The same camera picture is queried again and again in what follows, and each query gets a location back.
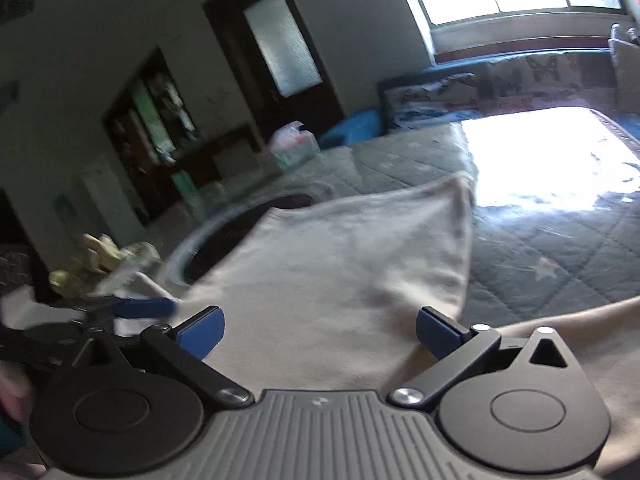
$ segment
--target mattress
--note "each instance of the mattress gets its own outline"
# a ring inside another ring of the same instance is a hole
[[[477,179],[463,321],[501,326],[640,294],[640,144],[586,108],[553,108],[328,150],[280,180],[336,196]]]

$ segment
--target blue cushion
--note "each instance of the blue cushion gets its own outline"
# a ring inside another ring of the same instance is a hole
[[[390,133],[398,130],[419,130],[426,126],[435,126],[436,124],[456,123],[458,121],[468,121],[470,119],[481,119],[484,117],[477,110],[455,110],[446,112],[441,115],[433,115],[430,113],[422,114],[418,110],[412,110],[395,117],[393,128],[389,129]]]
[[[636,139],[640,139],[640,114],[615,112],[611,118]]]
[[[336,146],[351,146],[357,142],[375,139],[382,134],[382,121],[376,108],[361,110],[336,124],[318,139],[321,150]]]
[[[439,124],[446,121],[433,120],[444,117],[457,121],[457,113],[463,119],[475,119],[479,114],[478,80],[473,73],[460,73],[423,85],[393,88],[384,93],[383,110],[389,131]]]

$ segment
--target pillow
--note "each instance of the pillow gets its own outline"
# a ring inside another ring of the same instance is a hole
[[[321,150],[336,146],[350,146],[357,142],[374,139],[382,134],[382,122],[376,108],[361,110],[336,124],[318,139]]]
[[[640,112],[640,46],[612,39],[609,49],[618,82],[618,110]]]
[[[488,105],[486,115],[530,112],[532,110],[562,106],[590,108],[589,103],[572,89],[547,89],[546,91],[529,92],[496,99],[491,105]]]
[[[454,74],[423,85],[402,86],[385,92],[388,108],[431,102],[444,103],[447,110],[478,107],[478,80],[472,73]]]
[[[447,112],[445,110],[434,110],[433,108],[420,110],[420,108],[416,107],[393,115],[389,121],[389,130],[417,130],[434,124],[455,123],[482,117],[484,115],[477,110],[460,109]]]
[[[525,72],[526,90],[549,87],[580,88],[580,66],[575,54],[554,52],[525,56],[529,70]]]
[[[589,103],[590,108],[595,108],[606,116],[611,116],[618,108],[615,88],[585,88],[582,90],[582,98]]]
[[[549,88],[580,90],[580,66],[572,53],[530,54],[488,63],[496,98]]]
[[[524,88],[524,73],[527,64],[523,57],[491,61],[487,64],[489,78],[494,85],[494,95],[508,97],[518,95]]]

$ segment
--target plastic bag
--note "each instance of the plastic bag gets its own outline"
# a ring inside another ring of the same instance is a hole
[[[320,153],[314,134],[306,130],[300,131],[300,126],[300,121],[289,123],[277,130],[269,141],[269,149],[283,171]]]

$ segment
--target white towel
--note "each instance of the white towel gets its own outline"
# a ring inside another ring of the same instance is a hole
[[[470,209],[462,174],[273,209],[191,289],[180,320],[222,307],[225,337],[205,361],[257,396],[267,388],[382,390],[419,346],[422,306],[453,318],[462,311]]]

